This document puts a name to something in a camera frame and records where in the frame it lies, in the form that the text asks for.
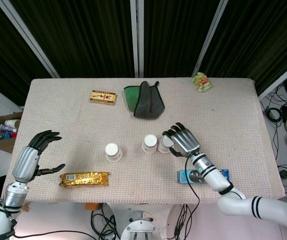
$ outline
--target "table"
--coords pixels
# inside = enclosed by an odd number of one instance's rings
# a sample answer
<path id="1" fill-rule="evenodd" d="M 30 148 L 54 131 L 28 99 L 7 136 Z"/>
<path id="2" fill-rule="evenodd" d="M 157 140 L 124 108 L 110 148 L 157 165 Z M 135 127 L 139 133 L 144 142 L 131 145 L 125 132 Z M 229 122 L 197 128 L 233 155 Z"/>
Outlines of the table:
<path id="1" fill-rule="evenodd" d="M 165 110 L 156 120 L 133 117 L 124 87 L 157 80 Z M 211 78 L 213 88 L 197 92 L 191 78 L 60 78 L 32 81 L 13 149 L 5 186 L 21 149 L 42 131 L 60 132 L 42 153 L 40 168 L 66 164 L 58 173 L 36 177 L 26 200 L 32 202 L 97 202 L 134 204 L 192 204 L 197 199 L 187 185 L 177 183 L 185 159 L 156 152 L 145 154 L 147 134 L 158 138 L 176 122 L 195 135 L 201 151 L 219 169 L 230 170 L 230 180 L 246 197 L 281 198 L 284 188 L 269 140 L 254 81 Z M 115 105 L 90 102 L 92 90 L 114 92 Z M 119 162 L 109 162 L 105 145 L 123 151 Z M 188 163 L 188 169 L 194 169 Z M 109 186 L 62 188 L 59 175 L 71 172 L 109 172 Z M 202 203 L 215 204 L 220 195 L 207 184 L 194 185 Z"/>

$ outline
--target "robotic arm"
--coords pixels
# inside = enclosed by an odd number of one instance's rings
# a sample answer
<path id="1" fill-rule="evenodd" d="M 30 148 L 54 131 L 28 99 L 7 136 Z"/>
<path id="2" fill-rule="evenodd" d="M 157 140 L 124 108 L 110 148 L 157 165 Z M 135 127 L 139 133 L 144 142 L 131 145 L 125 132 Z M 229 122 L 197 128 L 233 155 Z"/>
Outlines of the robotic arm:
<path id="1" fill-rule="evenodd" d="M 219 192 L 221 197 L 218 200 L 218 207 L 223 214 L 254 216 L 287 227 L 286 202 L 258 196 L 246 198 L 241 191 L 223 177 L 206 154 L 200 152 L 200 144 L 195 136 L 181 123 L 177 122 L 162 135 L 171 138 L 174 146 L 179 150 L 177 152 L 170 148 L 171 153 L 176 157 L 189 158 L 212 190 Z"/>
<path id="2" fill-rule="evenodd" d="M 7 186 L 0 200 L 0 240 L 9 239 L 15 234 L 16 218 L 29 190 L 27 184 L 36 176 L 53 174 L 65 167 L 65 164 L 61 164 L 51 169 L 39 169 L 38 165 L 40 155 L 48 144 L 62 139 L 58 135 L 59 132 L 51 130 L 40 132 L 22 149 L 12 171 L 15 181 Z"/>

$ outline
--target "orange object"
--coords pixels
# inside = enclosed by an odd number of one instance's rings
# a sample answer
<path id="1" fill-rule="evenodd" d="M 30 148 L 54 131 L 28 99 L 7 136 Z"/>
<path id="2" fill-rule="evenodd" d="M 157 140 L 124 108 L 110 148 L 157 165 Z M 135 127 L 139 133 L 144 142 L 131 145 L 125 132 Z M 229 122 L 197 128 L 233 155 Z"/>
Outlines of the orange object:
<path id="1" fill-rule="evenodd" d="M 95 202 L 86 202 L 84 204 L 84 209 L 89 211 L 95 211 L 99 209 L 99 203 Z"/>

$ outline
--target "black curtain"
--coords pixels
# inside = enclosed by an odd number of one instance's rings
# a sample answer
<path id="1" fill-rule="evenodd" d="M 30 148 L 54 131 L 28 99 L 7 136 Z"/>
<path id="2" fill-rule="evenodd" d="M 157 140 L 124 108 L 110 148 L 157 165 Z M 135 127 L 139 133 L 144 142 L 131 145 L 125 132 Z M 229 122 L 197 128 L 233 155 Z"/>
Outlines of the black curtain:
<path id="1" fill-rule="evenodd" d="M 144 76 L 190 77 L 219 0 L 144 0 Z"/>
<path id="2" fill-rule="evenodd" d="M 36 78 L 50 75 L 0 9 L 0 92 L 24 105 L 30 82 Z"/>
<path id="3" fill-rule="evenodd" d="M 287 1 L 229 0 L 199 71 L 251 78 L 261 94 L 287 71 Z"/>
<path id="4" fill-rule="evenodd" d="M 61 78 L 134 77 L 129 0 L 11 0 Z"/>

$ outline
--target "blue package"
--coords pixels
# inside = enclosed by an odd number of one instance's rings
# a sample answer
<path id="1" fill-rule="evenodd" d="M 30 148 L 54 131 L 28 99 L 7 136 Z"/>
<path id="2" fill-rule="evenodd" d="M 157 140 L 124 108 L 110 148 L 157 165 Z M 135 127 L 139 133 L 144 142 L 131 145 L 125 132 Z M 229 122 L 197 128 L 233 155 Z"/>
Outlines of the blue package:
<path id="1" fill-rule="evenodd" d="M 230 181 L 228 169 L 219 169 L 219 171 L 225 177 L 225 179 Z M 206 181 L 202 177 L 200 177 L 197 169 L 187 170 L 187 176 L 188 176 L 189 183 L 191 183 L 191 184 L 204 184 L 204 183 L 206 183 Z M 178 178 L 179 184 L 187 184 L 188 183 L 187 179 L 186 179 L 186 175 L 185 175 L 185 170 L 179 170 L 177 172 L 177 178 Z"/>

